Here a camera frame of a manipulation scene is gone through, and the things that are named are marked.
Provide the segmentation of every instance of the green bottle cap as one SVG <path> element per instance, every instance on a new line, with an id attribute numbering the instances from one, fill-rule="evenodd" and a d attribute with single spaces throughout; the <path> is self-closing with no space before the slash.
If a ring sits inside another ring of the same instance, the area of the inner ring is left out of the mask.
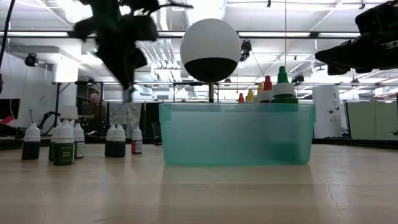
<path id="1" fill-rule="evenodd" d="M 284 66 L 279 67 L 278 83 L 289 83 L 286 68 Z"/>

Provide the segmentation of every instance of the paint bottle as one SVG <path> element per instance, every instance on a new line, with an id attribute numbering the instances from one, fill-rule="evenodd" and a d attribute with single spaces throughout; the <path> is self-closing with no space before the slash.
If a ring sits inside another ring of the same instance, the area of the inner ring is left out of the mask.
<path id="1" fill-rule="evenodd" d="M 61 121 L 57 123 L 57 127 L 54 128 L 54 131 L 51 136 L 51 143 L 50 143 L 50 150 L 49 150 L 49 161 L 54 161 L 54 149 L 55 149 L 55 142 L 57 141 L 57 133 L 58 128 L 62 125 Z"/>
<path id="2" fill-rule="evenodd" d="M 139 126 L 134 126 L 131 137 L 131 154 L 142 153 L 142 132 Z"/>
<path id="3" fill-rule="evenodd" d="M 62 122 L 62 125 L 58 128 L 57 141 L 55 142 L 54 150 L 54 165 L 63 166 L 70 165 L 73 163 L 73 128 L 69 125 L 67 120 Z"/>
<path id="4" fill-rule="evenodd" d="M 113 135 L 113 157 L 123 158 L 126 156 L 126 133 L 121 124 L 118 124 Z"/>
<path id="5" fill-rule="evenodd" d="M 254 94 L 252 89 L 249 89 L 248 98 L 244 103 L 254 103 Z"/>
<path id="6" fill-rule="evenodd" d="M 38 159 L 40 154 L 40 129 L 32 123 L 26 129 L 24 144 L 22 145 L 22 160 Z"/>
<path id="7" fill-rule="evenodd" d="M 278 82 L 273 87 L 272 94 L 274 99 L 271 103 L 299 103 L 294 97 L 294 84 L 289 83 L 284 66 L 279 67 Z"/>
<path id="8" fill-rule="evenodd" d="M 254 103 L 260 103 L 259 101 L 259 95 L 260 93 L 264 90 L 264 85 L 262 82 L 259 83 L 259 86 L 257 87 L 257 95 L 254 96 Z"/>
<path id="9" fill-rule="evenodd" d="M 239 94 L 238 103 L 244 103 L 243 93 Z"/>
<path id="10" fill-rule="evenodd" d="M 81 159 L 85 156 L 85 133 L 80 124 L 76 124 L 73 129 L 73 137 L 75 144 L 75 159 Z"/>
<path id="11" fill-rule="evenodd" d="M 113 156 L 113 135 L 114 135 L 114 124 L 108 129 L 106 133 L 106 141 L 105 141 L 105 156 L 111 157 Z"/>
<path id="12" fill-rule="evenodd" d="M 272 95 L 272 82 L 269 75 L 266 76 L 266 81 L 264 82 L 264 89 L 259 94 L 260 103 L 270 103 L 274 99 Z"/>

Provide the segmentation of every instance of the wooden table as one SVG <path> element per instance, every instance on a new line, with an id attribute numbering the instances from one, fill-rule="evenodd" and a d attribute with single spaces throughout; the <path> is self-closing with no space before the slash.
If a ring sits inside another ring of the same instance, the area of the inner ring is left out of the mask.
<path id="1" fill-rule="evenodd" d="M 398 151 L 313 146 L 306 166 L 170 167 L 161 147 L 72 166 L 0 151 L 0 223 L 396 223 Z"/>

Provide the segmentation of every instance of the black cable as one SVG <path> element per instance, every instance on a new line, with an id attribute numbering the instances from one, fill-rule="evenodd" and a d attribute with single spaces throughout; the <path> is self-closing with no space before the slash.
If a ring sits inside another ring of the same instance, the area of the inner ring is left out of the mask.
<path id="1" fill-rule="evenodd" d="M 6 24 L 4 26 L 4 33 L 2 36 L 2 42 L 1 42 L 1 51 L 0 51 L 0 69 L 1 69 L 1 64 L 2 64 L 2 58 L 4 56 L 4 51 L 6 51 L 6 43 L 7 43 L 7 35 L 8 35 L 8 29 L 9 29 L 9 24 L 11 20 L 11 13 L 12 9 L 14 8 L 16 0 L 11 0 L 10 6 L 8 8 L 8 13 L 7 13 L 7 18 L 6 18 Z"/>

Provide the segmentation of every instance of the ceiling duct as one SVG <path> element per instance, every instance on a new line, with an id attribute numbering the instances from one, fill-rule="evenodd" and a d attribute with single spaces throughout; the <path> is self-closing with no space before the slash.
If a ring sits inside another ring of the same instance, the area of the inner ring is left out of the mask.
<path id="1" fill-rule="evenodd" d="M 187 27 L 202 19 L 224 20 L 227 0 L 185 0 L 193 9 L 185 10 Z"/>

